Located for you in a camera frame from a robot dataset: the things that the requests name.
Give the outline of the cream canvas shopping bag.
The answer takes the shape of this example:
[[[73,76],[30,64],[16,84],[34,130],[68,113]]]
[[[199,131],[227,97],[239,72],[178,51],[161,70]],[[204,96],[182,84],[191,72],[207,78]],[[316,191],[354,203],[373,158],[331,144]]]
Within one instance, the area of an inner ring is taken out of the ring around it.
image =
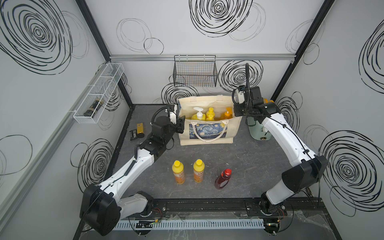
[[[180,144],[188,145],[211,145],[211,144],[232,144],[237,135],[242,117],[234,116],[234,104],[230,96],[201,96],[187,97],[178,100],[180,108],[179,116],[185,116],[185,129],[179,134]],[[196,113],[194,107],[203,108],[206,114],[210,107],[214,108],[214,121],[192,120]],[[220,120],[226,108],[231,107],[233,117],[229,120]]]

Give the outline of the yellow pump soap bottle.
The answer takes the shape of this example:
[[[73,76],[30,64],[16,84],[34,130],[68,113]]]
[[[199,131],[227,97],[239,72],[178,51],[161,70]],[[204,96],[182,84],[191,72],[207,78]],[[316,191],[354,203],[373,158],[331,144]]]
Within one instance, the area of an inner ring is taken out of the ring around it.
[[[199,121],[205,121],[206,120],[206,114],[203,113],[203,108],[200,107],[194,107],[194,110],[196,113],[191,117],[192,120],[199,120]]]

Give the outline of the amber dish soap bottle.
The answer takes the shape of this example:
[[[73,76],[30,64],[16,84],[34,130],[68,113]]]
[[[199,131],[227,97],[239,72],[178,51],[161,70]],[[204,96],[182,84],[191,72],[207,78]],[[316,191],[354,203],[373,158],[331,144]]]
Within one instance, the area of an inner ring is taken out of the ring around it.
[[[233,111],[231,107],[226,108],[226,111],[222,113],[220,120],[229,120],[233,117]]]

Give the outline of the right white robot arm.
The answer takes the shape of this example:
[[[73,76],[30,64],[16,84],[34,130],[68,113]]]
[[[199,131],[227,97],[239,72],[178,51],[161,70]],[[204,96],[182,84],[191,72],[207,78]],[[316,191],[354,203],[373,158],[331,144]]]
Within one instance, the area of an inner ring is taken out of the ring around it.
[[[250,66],[245,65],[246,83],[232,92],[234,115],[251,117],[271,133],[287,155],[291,168],[282,173],[281,180],[264,192],[260,209],[270,216],[286,199],[300,190],[319,183],[328,164],[298,137],[274,102],[265,103],[259,87],[250,85]]]

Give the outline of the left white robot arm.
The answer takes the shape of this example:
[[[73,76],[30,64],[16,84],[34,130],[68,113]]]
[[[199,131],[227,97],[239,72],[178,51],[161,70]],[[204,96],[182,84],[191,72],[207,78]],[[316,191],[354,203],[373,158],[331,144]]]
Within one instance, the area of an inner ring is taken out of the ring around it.
[[[143,191],[127,198],[123,194],[168,150],[167,145],[174,139],[174,134],[184,132],[186,118],[179,117],[178,108],[178,105],[170,104],[157,110],[151,119],[152,131],[135,147],[134,156],[108,179],[86,187],[80,209],[82,224],[105,236],[124,218],[152,213],[152,196]]]

